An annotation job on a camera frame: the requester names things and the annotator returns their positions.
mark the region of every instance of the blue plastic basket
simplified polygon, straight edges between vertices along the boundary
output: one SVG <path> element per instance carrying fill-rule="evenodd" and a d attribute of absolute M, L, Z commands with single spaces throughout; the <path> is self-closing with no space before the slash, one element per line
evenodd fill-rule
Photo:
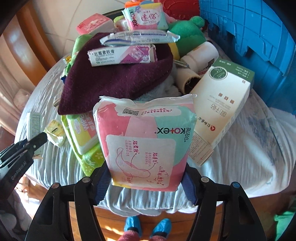
<path fill-rule="evenodd" d="M 254 89 L 267 106 L 296 115 L 296 46 L 277 14 L 261 0 L 199 3 L 209 37 L 255 72 Z"/>

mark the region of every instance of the pink pants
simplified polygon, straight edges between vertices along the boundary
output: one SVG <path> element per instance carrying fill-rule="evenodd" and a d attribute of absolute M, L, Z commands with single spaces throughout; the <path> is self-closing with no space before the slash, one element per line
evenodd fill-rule
<path fill-rule="evenodd" d="M 165 241 L 166 238 L 163 236 L 152 236 L 149 241 Z M 139 234 L 133 230 L 128 230 L 121 235 L 117 241 L 140 241 Z"/>

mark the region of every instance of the maroon felt beret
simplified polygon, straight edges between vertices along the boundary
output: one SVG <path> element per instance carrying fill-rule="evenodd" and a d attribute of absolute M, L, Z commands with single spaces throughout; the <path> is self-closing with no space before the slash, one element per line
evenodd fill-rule
<path fill-rule="evenodd" d="M 116 64 L 92 67 L 87 51 L 104 47 L 98 33 L 78 53 L 65 81 L 60 115 L 91 111 L 100 96 L 136 99 L 162 83 L 171 73 L 173 55 L 167 44 L 156 46 L 157 61 L 149 64 Z"/>

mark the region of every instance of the beige box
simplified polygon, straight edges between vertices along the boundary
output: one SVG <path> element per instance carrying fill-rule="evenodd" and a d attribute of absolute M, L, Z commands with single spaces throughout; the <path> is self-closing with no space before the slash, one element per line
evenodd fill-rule
<path fill-rule="evenodd" d="M 201 166 L 243 108 L 255 73 L 218 58 L 190 92 L 197 116 L 189 156 Z"/>

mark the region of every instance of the barcode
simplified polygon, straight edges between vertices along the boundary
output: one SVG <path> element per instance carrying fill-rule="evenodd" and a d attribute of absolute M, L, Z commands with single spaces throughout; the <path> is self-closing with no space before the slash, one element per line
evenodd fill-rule
<path fill-rule="evenodd" d="M 139 114 L 139 111 L 130 110 L 128 108 L 125 108 L 122 113 L 123 114 L 130 114 L 130 115 L 138 115 Z"/>

